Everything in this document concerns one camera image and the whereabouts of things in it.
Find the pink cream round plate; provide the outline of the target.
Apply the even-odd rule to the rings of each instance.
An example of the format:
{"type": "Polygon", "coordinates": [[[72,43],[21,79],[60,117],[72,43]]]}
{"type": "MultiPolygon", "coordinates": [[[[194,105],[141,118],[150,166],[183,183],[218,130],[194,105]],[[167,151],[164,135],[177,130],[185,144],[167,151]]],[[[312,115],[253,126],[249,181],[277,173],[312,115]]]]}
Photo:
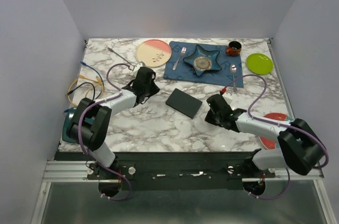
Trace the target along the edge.
{"type": "Polygon", "coordinates": [[[135,51],[136,59],[147,67],[155,68],[166,64],[171,58],[172,50],[168,43],[158,39],[142,42],[135,51]]]}

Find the aluminium rail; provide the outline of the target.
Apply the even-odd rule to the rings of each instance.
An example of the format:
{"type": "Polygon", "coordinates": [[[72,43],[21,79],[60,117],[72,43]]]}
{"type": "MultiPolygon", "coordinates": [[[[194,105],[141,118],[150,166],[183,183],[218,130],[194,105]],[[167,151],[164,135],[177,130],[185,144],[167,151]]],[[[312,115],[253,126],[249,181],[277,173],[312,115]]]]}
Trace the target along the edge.
{"type": "MultiPolygon", "coordinates": [[[[313,180],[323,180],[324,176],[322,171],[313,169],[307,176],[301,176],[290,170],[290,179],[291,181],[313,181],[313,180]]],[[[43,173],[43,182],[116,182],[116,180],[90,180],[87,178],[87,167],[85,166],[85,161],[47,161],[44,173],[43,173]]],[[[204,177],[208,178],[212,175],[207,175],[205,173],[193,173],[191,177],[204,177]]],[[[283,168],[275,169],[275,177],[268,178],[266,176],[266,181],[283,181],[287,180],[287,171],[283,168]]],[[[254,182],[259,181],[259,178],[243,178],[243,182],[254,182]]]]}

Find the green round plate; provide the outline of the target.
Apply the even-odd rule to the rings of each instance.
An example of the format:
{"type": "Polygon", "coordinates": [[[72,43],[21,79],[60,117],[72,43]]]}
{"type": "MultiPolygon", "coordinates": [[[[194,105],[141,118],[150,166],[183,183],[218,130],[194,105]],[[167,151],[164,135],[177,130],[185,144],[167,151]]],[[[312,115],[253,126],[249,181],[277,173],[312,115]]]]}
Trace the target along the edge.
{"type": "Polygon", "coordinates": [[[246,65],[251,72],[259,75],[269,74],[274,68],[272,59],[262,53],[249,55],[246,65]]]}

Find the dark grey network switch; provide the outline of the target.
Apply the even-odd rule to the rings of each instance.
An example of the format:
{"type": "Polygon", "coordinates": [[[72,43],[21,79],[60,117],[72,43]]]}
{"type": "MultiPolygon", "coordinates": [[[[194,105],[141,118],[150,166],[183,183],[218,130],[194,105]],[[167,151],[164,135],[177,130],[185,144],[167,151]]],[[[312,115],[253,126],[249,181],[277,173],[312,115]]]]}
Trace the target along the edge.
{"type": "Polygon", "coordinates": [[[177,88],[171,93],[165,103],[191,119],[195,117],[202,105],[200,100],[177,88]]]}

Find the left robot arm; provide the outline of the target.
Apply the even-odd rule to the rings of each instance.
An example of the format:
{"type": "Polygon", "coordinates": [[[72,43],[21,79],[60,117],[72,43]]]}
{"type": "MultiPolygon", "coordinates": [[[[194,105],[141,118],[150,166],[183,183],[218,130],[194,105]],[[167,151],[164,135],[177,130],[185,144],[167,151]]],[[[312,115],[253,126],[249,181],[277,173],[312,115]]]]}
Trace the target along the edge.
{"type": "Polygon", "coordinates": [[[116,156],[105,143],[110,119],[124,110],[144,104],[157,94],[159,87],[155,78],[152,69],[140,67],[132,81],[116,88],[117,93],[97,101],[83,98],[68,124],[66,135],[100,164],[99,172],[106,179],[114,178],[118,171],[114,163],[116,156]]]}

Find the silver fork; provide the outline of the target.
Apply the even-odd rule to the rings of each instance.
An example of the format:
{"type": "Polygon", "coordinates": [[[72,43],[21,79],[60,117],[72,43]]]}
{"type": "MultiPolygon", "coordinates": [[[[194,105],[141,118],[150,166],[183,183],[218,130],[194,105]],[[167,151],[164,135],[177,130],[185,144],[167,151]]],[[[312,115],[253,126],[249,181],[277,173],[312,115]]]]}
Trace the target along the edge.
{"type": "Polygon", "coordinates": [[[178,66],[178,63],[180,62],[180,59],[185,55],[186,53],[186,47],[183,47],[181,52],[180,52],[180,56],[178,57],[178,59],[176,60],[174,66],[173,66],[173,70],[175,70],[178,66]]]}

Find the orange brown mug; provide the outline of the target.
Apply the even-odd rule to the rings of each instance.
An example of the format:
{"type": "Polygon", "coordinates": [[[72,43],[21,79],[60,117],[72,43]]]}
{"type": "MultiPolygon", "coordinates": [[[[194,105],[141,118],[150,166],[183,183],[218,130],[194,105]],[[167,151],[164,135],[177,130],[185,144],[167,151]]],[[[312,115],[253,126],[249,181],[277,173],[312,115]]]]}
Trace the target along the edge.
{"type": "Polygon", "coordinates": [[[238,41],[231,41],[226,49],[226,55],[236,57],[240,55],[242,44],[238,41]]]}

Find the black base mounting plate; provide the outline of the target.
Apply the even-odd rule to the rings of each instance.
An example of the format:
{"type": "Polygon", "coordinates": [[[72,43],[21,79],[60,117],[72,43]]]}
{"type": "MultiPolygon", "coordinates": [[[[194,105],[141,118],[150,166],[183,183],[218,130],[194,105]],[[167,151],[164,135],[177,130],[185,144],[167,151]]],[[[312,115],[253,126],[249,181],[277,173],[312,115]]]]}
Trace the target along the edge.
{"type": "Polygon", "coordinates": [[[84,161],[87,178],[98,181],[102,192],[155,190],[242,190],[244,179],[274,178],[269,170],[250,164],[252,152],[118,152],[114,170],[128,181],[102,169],[82,153],[57,152],[56,161],[84,161]]]}

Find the red teal patterned plate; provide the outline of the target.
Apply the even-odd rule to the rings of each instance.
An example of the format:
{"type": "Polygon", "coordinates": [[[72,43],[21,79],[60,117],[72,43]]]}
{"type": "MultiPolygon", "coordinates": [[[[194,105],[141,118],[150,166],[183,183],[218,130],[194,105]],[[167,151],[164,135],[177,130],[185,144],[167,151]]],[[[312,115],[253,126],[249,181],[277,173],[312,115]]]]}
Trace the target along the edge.
{"type": "MultiPolygon", "coordinates": [[[[288,121],[288,122],[293,121],[293,119],[289,117],[288,115],[283,114],[283,113],[276,113],[276,112],[268,113],[264,117],[268,119],[272,119],[272,120],[277,120],[277,121],[288,121]]],[[[267,150],[280,148],[280,145],[273,140],[270,140],[264,137],[259,137],[259,140],[261,144],[264,146],[264,148],[266,148],[267,150]]]]}

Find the blue star shaped dish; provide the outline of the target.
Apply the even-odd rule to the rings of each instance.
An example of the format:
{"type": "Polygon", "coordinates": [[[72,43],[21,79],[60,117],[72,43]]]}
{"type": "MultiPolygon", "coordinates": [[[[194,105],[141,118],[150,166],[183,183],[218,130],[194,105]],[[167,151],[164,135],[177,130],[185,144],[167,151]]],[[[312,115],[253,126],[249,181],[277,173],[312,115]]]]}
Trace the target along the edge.
{"type": "Polygon", "coordinates": [[[183,61],[190,65],[197,76],[201,76],[207,71],[221,71],[222,67],[217,62],[220,54],[218,50],[206,50],[197,44],[193,54],[183,58],[183,61]]]}

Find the silver spoon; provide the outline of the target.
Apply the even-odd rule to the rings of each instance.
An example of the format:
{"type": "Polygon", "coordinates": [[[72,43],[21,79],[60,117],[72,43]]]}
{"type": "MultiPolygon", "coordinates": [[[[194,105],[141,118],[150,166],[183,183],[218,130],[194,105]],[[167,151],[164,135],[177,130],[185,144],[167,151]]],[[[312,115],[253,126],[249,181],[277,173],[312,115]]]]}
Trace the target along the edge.
{"type": "Polygon", "coordinates": [[[237,93],[237,87],[236,87],[236,82],[235,82],[235,74],[237,72],[237,67],[235,64],[231,64],[229,68],[230,72],[232,73],[233,76],[233,90],[235,93],[237,93]]]}

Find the blue cloth placemat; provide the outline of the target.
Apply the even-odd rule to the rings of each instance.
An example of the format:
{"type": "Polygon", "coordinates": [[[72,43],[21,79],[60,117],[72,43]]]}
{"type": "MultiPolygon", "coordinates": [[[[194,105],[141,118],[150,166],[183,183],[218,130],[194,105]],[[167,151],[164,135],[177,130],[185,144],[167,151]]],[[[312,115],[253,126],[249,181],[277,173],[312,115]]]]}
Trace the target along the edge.
{"type": "Polygon", "coordinates": [[[203,73],[201,76],[197,76],[190,65],[187,65],[183,58],[193,54],[195,50],[196,43],[189,42],[178,42],[171,41],[169,46],[172,49],[172,55],[169,61],[166,63],[164,78],[170,80],[181,80],[188,81],[193,83],[202,83],[202,84],[212,84],[212,85],[228,85],[233,81],[232,73],[229,68],[231,64],[235,64],[237,67],[237,72],[235,77],[241,77],[242,72],[242,60],[240,56],[232,57],[226,55],[227,46],[216,45],[216,44],[203,44],[198,43],[206,50],[218,50],[220,54],[217,58],[217,62],[222,67],[221,71],[208,71],[203,73]],[[185,55],[180,59],[178,66],[173,70],[173,66],[180,56],[180,52],[183,47],[186,47],[185,55]]]}

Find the teal square plate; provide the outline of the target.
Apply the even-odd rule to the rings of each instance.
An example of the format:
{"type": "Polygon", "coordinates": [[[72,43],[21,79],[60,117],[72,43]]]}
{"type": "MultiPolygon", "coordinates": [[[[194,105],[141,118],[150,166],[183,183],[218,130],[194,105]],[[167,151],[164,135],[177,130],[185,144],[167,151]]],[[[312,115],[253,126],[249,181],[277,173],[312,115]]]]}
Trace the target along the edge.
{"type": "Polygon", "coordinates": [[[64,114],[66,116],[65,116],[65,120],[64,120],[64,125],[63,125],[63,131],[62,131],[61,139],[62,139],[62,141],[70,143],[70,144],[78,144],[78,141],[73,139],[73,138],[70,138],[68,136],[68,133],[67,133],[67,129],[69,128],[70,124],[73,121],[73,117],[76,114],[76,110],[77,110],[76,107],[72,107],[72,108],[69,108],[69,109],[64,111],[64,114]]]}

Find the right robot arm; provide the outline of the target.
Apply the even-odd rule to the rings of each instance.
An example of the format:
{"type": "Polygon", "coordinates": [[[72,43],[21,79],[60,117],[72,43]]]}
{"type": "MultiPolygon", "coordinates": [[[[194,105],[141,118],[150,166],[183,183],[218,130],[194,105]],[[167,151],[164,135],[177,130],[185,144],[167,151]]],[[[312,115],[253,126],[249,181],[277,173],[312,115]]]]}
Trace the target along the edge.
{"type": "Polygon", "coordinates": [[[220,94],[209,97],[207,104],[206,122],[274,140],[279,145],[276,149],[255,150],[245,159],[243,168],[249,177],[256,177],[269,168],[289,168],[306,176],[326,156],[326,148],[302,119],[288,122],[250,116],[246,110],[233,110],[220,94]]]}

